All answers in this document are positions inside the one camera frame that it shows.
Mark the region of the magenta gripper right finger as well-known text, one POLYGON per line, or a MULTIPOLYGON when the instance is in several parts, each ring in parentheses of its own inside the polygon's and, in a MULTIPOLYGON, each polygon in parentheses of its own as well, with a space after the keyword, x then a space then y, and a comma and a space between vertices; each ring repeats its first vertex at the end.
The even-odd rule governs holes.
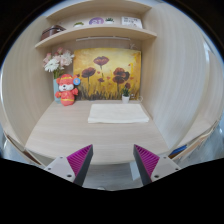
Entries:
POLYGON ((169 157, 160 157, 139 145, 134 145, 133 155, 143 185, 148 185, 180 170, 180 167, 169 157))

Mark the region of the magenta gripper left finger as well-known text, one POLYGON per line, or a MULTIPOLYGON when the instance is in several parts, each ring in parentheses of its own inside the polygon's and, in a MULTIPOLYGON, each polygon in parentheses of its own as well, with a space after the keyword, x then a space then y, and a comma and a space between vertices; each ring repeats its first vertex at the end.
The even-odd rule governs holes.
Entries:
POLYGON ((92 156, 93 145, 88 145, 67 157, 57 157, 45 168, 45 171, 68 180, 76 185, 82 186, 92 156))

